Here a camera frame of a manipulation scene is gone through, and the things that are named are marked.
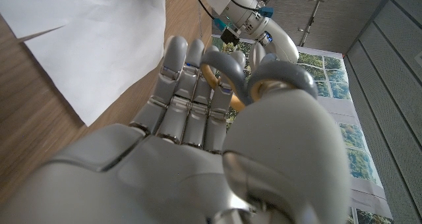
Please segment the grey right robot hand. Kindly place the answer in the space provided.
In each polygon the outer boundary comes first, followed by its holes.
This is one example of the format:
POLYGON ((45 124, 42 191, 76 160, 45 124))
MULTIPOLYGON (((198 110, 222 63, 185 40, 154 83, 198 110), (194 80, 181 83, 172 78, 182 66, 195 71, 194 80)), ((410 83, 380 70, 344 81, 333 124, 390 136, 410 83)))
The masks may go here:
POLYGON ((37 168, 2 223, 345 223, 342 134, 297 63, 167 41, 152 97, 37 168))

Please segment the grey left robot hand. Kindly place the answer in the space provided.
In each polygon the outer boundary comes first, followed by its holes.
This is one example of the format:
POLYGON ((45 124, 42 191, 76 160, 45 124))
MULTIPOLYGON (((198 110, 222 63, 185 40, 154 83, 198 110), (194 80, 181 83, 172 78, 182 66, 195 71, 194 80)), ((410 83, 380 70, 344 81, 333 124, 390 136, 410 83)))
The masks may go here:
POLYGON ((234 34, 248 34, 255 41, 250 59, 261 60, 273 53, 279 60, 296 63, 299 58, 297 46, 288 34, 272 19, 273 8, 269 0, 230 0, 223 14, 234 27, 234 34))

